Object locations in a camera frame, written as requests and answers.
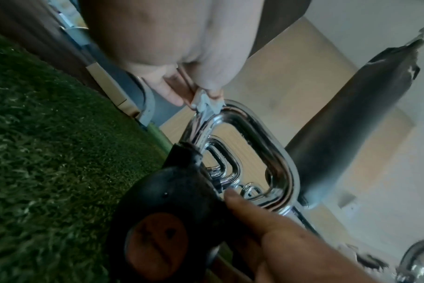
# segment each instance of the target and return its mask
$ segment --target black punching bag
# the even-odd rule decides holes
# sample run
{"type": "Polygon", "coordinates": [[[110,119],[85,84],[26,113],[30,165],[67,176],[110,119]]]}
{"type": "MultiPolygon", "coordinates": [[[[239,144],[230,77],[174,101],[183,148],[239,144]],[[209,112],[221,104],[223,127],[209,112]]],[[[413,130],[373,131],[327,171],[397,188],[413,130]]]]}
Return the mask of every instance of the black punching bag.
{"type": "Polygon", "coordinates": [[[290,141],[286,150],[301,180],[299,202],[318,205],[369,134],[410,88],[420,68],[418,39],[388,48],[364,65],[290,141]]]}

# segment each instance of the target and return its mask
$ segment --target hand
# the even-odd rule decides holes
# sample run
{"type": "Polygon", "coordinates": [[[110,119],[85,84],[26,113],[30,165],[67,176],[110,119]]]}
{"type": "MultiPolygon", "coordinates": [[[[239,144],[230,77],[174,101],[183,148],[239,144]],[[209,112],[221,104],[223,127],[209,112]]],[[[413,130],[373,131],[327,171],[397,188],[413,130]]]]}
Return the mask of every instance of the hand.
{"type": "Polygon", "coordinates": [[[249,56],[262,6],[263,0],[80,0],[102,50],[178,106],[198,87],[222,95],[249,56]]]}
{"type": "Polygon", "coordinates": [[[374,283],[364,271],[291,219],[225,191],[232,214],[248,234],[230,243],[255,275],[255,282],[374,283]]]}

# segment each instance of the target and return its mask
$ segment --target green turf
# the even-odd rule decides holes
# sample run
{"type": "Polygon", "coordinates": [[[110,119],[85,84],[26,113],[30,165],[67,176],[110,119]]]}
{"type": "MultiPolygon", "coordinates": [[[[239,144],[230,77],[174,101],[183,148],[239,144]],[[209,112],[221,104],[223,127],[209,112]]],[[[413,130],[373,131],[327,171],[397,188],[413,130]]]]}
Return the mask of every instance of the green turf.
{"type": "Polygon", "coordinates": [[[109,100],[0,36],[0,283],[107,282],[115,205],[164,158],[109,100]]]}

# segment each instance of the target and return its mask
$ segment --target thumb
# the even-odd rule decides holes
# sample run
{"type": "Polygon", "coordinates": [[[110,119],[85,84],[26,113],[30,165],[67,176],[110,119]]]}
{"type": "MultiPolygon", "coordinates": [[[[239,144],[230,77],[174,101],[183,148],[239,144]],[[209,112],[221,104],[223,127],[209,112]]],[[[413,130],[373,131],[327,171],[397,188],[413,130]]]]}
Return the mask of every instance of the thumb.
{"type": "Polygon", "coordinates": [[[232,214],[259,239],[266,233],[291,225],[289,219],[243,199],[235,190],[225,190],[225,203],[232,214]]]}

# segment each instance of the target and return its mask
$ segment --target kettlebell handle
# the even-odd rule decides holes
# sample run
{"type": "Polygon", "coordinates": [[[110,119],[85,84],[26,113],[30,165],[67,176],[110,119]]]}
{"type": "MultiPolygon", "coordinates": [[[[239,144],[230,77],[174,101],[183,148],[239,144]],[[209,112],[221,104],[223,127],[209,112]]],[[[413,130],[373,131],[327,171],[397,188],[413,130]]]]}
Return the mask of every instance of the kettlebell handle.
{"type": "Polygon", "coordinates": [[[251,110],[233,100],[225,100],[225,103],[219,114],[197,112],[180,142],[192,144],[203,154],[210,145],[215,127],[222,123],[234,126],[272,176],[268,191],[248,200],[262,208],[286,214],[296,203],[300,190],[299,174],[293,160],[251,110]]]}

